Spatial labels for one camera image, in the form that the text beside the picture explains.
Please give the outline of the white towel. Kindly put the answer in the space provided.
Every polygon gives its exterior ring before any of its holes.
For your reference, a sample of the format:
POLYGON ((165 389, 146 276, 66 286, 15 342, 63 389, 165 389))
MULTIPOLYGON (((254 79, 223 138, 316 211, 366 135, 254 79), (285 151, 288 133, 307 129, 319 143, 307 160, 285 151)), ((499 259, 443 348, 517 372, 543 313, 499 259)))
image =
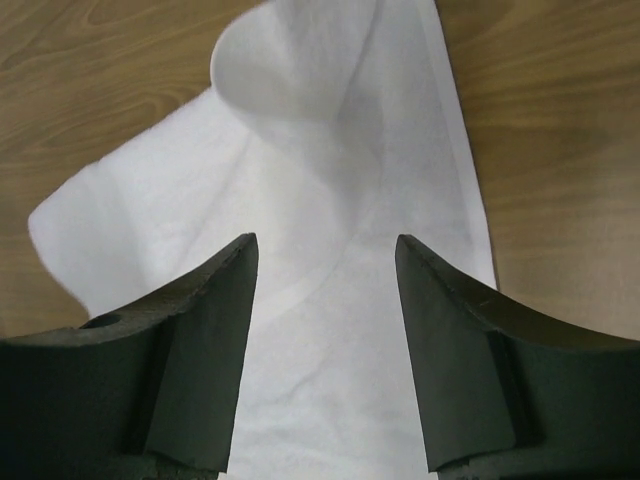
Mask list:
POLYGON ((231 475, 426 478, 396 240, 495 284, 435 4, 268 1, 210 77, 30 214, 40 260, 97 316, 254 233, 231 475))

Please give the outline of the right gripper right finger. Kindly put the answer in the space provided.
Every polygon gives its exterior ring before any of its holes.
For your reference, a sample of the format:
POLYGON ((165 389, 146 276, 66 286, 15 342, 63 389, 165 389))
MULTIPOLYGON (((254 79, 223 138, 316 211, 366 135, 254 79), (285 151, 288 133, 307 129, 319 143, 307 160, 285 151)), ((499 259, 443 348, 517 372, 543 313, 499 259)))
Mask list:
POLYGON ((638 477, 636 341, 526 307, 410 235, 395 265, 431 473, 638 477))

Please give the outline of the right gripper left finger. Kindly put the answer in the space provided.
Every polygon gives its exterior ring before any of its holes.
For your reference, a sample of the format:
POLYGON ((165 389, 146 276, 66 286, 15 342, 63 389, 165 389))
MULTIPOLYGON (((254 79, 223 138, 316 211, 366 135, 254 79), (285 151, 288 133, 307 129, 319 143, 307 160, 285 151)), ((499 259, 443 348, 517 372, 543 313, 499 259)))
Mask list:
POLYGON ((215 479, 227 470, 257 283, 243 234, 84 326, 1 343, 5 479, 215 479))

